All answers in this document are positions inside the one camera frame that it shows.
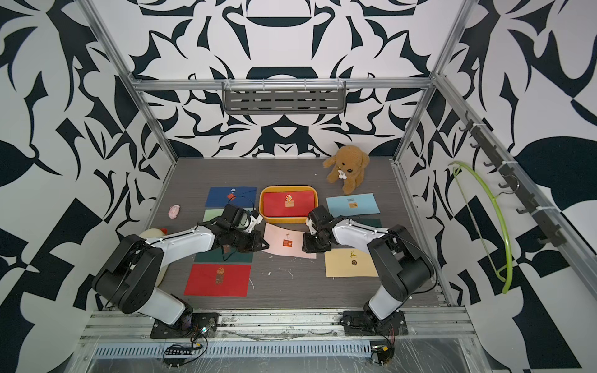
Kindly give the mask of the yellow plastic storage box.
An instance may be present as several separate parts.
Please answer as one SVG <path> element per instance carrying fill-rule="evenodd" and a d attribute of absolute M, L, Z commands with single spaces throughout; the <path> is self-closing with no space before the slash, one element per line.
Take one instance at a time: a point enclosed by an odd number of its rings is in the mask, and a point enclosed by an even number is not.
<path fill-rule="evenodd" d="M 271 224 L 303 224 L 318 205 L 311 186 L 268 186 L 261 191 L 259 213 Z"/>

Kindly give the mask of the pink envelope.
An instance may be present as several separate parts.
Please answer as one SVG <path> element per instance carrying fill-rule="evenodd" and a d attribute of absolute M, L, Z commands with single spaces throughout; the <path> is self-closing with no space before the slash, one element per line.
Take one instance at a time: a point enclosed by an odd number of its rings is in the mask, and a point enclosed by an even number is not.
<path fill-rule="evenodd" d="M 292 256 L 315 260 L 315 253 L 306 253 L 303 251 L 303 233 L 280 228 L 276 225 L 267 223 L 264 229 L 264 240 L 269 248 L 265 253 L 275 256 Z"/>

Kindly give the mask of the red envelope with gold seal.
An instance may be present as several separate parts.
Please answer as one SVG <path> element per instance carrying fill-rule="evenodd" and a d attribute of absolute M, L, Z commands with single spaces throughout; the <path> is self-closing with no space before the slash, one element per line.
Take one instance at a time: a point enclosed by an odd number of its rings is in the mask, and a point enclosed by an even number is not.
<path fill-rule="evenodd" d="M 266 192 L 262 198 L 262 212 L 270 218 L 306 217 L 315 208 L 313 191 Z"/>

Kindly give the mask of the cream yellow envelope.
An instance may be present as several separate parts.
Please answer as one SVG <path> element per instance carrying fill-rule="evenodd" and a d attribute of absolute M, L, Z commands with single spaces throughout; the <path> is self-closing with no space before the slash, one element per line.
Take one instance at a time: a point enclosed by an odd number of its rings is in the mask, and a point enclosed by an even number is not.
<path fill-rule="evenodd" d="M 377 278 L 372 257 L 355 248 L 332 249 L 325 253 L 328 278 Z"/>

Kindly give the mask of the dark green envelope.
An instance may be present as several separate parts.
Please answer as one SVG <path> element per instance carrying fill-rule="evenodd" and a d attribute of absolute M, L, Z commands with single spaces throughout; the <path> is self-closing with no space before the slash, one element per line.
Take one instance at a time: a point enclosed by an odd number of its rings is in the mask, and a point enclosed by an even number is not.
<path fill-rule="evenodd" d="M 357 220 L 359 224 L 368 225 L 371 227 L 382 228 L 382 222 L 380 219 L 360 218 Z"/>
<path fill-rule="evenodd" d="M 222 250 L 197 253 L 194 258 L 196 264 L 246 264 L 253 263 L 252 253 L 223 253 Z"/>

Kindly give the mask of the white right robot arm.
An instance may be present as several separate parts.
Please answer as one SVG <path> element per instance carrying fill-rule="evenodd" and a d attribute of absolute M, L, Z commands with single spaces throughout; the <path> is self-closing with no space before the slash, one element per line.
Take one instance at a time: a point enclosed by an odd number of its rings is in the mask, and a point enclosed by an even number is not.
<path fill-rule="evenodd" d="M 381 285 L 365 304 L 364 319 L 377 326 L 396 311 L 435 275 L 432 259 L 402 226 L 376 228 L 349 217 L 333 217 L 324 207 L 306 218 L 309 232 L 303 235 L 303 252 L 326 253 L 332 245 L 349 246 L 368 253 Z"/>

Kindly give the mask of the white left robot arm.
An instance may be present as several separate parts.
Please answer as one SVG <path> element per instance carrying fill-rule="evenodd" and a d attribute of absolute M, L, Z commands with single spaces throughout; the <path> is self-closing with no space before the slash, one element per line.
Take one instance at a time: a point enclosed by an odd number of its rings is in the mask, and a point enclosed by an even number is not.
<path fill-rule="evenodd" d="M 266 250 L 269 244 L 255 229 L 262 221 L 259 211 L 228 204 L 222 215 L 181 233 L 153 239 L 126 236 L 93 279 L 92 289 L 124 314 L 139 313 L 188 330 L 191 306 L 157 287 L 160 271 L 218 247 L 233 246 L 242 253 Z"/>

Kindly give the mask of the light green envelope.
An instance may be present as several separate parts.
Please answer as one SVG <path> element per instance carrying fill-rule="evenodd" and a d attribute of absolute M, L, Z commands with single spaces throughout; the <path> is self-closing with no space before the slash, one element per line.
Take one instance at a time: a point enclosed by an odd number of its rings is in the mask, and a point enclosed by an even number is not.
<path fill-rule="evenodd" d="M 215 219 L 219 216 L 222 215 L 224 209 L 223 208 L 210 208 L 210 209 L 206 209 L 205 213 L 203 215 L 203 221 L 204 222 L 209 222 L 212 219 Z"/>

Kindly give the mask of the dark blue envelope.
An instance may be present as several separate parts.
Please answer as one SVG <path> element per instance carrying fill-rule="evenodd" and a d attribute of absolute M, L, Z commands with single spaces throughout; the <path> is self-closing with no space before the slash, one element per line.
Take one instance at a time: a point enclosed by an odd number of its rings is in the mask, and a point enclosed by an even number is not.
<path fill-rule="evenodd" d="M 225 208 L 232 204 L 239 208 L 254 208 L 257 196 L 256 187 L 252 186 L 214 186 L 208 192 L 206 208 Z"/>

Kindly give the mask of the light blue envelope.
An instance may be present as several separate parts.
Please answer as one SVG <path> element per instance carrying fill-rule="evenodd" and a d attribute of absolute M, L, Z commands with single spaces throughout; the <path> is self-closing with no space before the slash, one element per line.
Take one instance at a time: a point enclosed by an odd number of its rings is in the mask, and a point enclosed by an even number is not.
<path fill-rule="evenodd" d="M 380 213 L 373 194 L 328 197 L 326 199 L 326 203 L 329 212 L 335 218 L 340 216 L 356 216 Z"/>

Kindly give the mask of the red envelope left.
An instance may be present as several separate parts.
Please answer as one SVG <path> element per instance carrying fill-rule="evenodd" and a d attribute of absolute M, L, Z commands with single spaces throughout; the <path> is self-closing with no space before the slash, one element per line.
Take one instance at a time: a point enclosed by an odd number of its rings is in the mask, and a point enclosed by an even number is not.
<path fill-rule="evenodd" d="M 250 265 L 194 264 L 184 294 L 187 296 L 246 297 Z"/>

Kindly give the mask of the small pink toy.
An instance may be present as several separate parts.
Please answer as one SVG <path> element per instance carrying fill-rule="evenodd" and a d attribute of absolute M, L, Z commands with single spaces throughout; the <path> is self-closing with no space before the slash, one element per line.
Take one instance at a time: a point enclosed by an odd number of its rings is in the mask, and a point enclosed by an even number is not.
<path fill-rule="evenodd" d="M 176 219 L 180 214 L 180 205 L 173 205 L 169 208 L 168 217 L 170 219 Z"/>

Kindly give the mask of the brown plush dog toy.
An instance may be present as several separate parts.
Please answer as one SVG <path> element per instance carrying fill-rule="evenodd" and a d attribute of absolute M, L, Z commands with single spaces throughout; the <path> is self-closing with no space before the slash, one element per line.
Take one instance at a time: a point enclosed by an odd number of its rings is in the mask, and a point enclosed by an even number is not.
<path fill-rule="evenodd" d="M 364 181 L 365 169 L 370 164 L 370 157 L 359 147 L 346 145 L 338 149 L 335 155 L 323 162 L 325 169 L 331 168 L 326 180 L 343 182 L 344 194 L 352 194 Z"/>

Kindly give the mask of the grey perforated metal shelf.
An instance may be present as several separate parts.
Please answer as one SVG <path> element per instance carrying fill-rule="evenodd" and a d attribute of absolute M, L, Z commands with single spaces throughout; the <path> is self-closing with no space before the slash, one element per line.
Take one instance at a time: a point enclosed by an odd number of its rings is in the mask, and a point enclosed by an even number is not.
<path fill-rule="evenodd" d="M 338 79 L 228 80 L 222 103 L 230 115 L 338 114 L 346 108 L 347 93 Z"/>

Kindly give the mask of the green hoop hanger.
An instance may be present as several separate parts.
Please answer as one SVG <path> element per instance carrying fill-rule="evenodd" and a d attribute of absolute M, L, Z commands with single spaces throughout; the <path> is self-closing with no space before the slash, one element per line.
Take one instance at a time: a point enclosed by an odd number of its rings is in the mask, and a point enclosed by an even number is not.
<path fill-rule="evenodd" d="M 460 194 L 462 195 L 463 200 L 465 201 L 466 209 L 469 212 L 469 216 L 474 225 L 475 231 L 477 232 L 479 238 L 481 239 L 483 248 L 485 249 L 486 254 L 488 255 L 493 272 L 494 272 L 496 278 L 499 279 L 499 281 L 501 281 L 503 283 L 502 294 L 506 295 L 510 291 L 511 284 L 513 282 L 514 264 L 513 264 L 513 255 L 512 255 L 510 234 L 508 231 L 507 223 L 505 221 L 505 217 L 503 216 L 503 213 L 502 213 L 502 209 L 498 203 L 498 198 L 493 194 L 493 192 L 491 191 L 491 189 L 489 188 L 489 186 L 487 185 L 485 180 L 476 171 L 474 171 L 472 169 L 472 167 L 469 166 L 467 163 L 464 163 L 462 161 L 452 161 L 451 163 L 449 163 L 449 166 L 452 166 L 452 175 L 454 176 L 456 185 L 458 186 Z M 480 231 L 480 225 L 478 224 L 478 222 L 474 216 L 474 213 L 472 212 L 472 209 L 470 208 L 470 205 L 467 200 L 464 189 L 458 179 L 458 176 L 460 174 L 462 174 L 463 171 L 468 172 L 468 174 L 471 175 L 474 178 L 474 180 L 477 181 L 477 183 L 483 189 L 483 191 L 485 192 L 489 201 L 491 202 L 492 207 L 494 208 L 494 213 L 497 217 L 497 220 L 500 225 L 500 229 L 502 231 L 502 241 L 504 244 L 504 252 L 505 252 L 505 264 L 500 268 L 497 268 L 496 265 L 494 264 L 494 261 L 491 259 L 491 255 L 488 251 L 487 245 L 486 245 L 484 238 Z"/>

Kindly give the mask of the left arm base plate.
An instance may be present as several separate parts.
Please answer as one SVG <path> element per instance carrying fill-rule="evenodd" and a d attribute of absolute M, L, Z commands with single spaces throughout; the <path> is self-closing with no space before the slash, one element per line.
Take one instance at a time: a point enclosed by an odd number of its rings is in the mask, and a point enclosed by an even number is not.
<path fill-rule="evenodd" d="M 220 314 L 217 312 L 185 312 L 174 324 L 154 320 L 150 338 L 153 340 L 190 339 L 201 335 L 210 337 L 216 330 Z"/>

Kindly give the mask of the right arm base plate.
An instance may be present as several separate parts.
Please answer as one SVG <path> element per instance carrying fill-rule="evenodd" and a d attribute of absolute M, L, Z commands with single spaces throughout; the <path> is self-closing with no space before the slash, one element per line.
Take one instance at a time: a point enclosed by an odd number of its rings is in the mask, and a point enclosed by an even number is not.
<path fill-rule="evenodd" d="M 395 311 L 387 318 L 379 320 L 369 309 L 343 312 L 339 324 L 347 336 L 402 337 L 409 334 L 402 311 Z"/>

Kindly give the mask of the black hook rail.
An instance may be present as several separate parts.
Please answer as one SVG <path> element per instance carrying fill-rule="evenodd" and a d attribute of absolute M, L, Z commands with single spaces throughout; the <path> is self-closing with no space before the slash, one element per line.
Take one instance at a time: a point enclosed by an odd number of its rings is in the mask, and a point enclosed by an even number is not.
<path fill-rule="evenodd" d="M 516 170 L 518 163 L 507 160 L 500 153 L 498 145 L 494 141 L 491 141 L 488 135 L 484 133 L 483 127 L 487 127 L 485 123 L 475 123 L 473 119 L 469 118 L 468 111 L 465 113 L 465 118 L 466 124 L 461 131 L 471 134 L 476 142 L 472 145 L 472 148 L 481 149 L 488 157 L 488 162 L 484 163 L 484 165 L 494 169 L 504 180 L 504 183 L 499 185 L 502 191 L 498 195 L 516 195 L 522 203 L 522 208 L 516 208 L 516 212 L 518 214 L 529 214 L 545 236 L 544 239 L 539 239 L 539 243 L 550 243 L 555 247 L 566 244 L 567 239 L 561 233 L 561 226 L 554 222 L 547 214 L 548 207 L 541 206 L 536 198 L 536 194 L 522 182 L 522 173 Z"/>

